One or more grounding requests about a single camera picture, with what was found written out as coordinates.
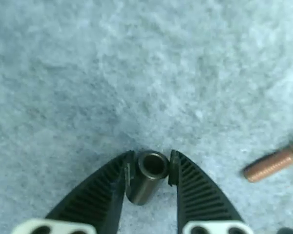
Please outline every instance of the carpet surface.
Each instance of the carpet surface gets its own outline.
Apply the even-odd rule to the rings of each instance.
[[[293,229],[293,0],[0,0],[0,234],[116,155],[183,152],[258,234]],[[176,232],[176,191],[125,201],[120,234]]]

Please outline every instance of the tube opening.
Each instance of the tube opening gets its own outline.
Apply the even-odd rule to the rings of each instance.
[[[158,155],[146,155],[143,159],[143,167],[153,175],[160,175],[165,171],[164,160]]]

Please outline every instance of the copper tube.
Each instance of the copper tube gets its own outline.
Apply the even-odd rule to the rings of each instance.
[[[293,164],[293,145],[251,164],[244,170],[244,176],[249,182],[255,183],[291,164]]]

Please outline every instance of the black metal cylinder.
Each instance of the black metal cylinder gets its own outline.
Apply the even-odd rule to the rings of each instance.
[[[130,180],[126,195],[132,203],[144,205],[168,175],[169,161],[159,152],[145,151],[137,157],[134,164],[134,176]]]

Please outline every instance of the threaded copper rod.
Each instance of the threaded copper rod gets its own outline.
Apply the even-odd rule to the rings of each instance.
[[[293,145],[278,153],[269,155],[244,170],[249,182],[258,182],[293,164]]]

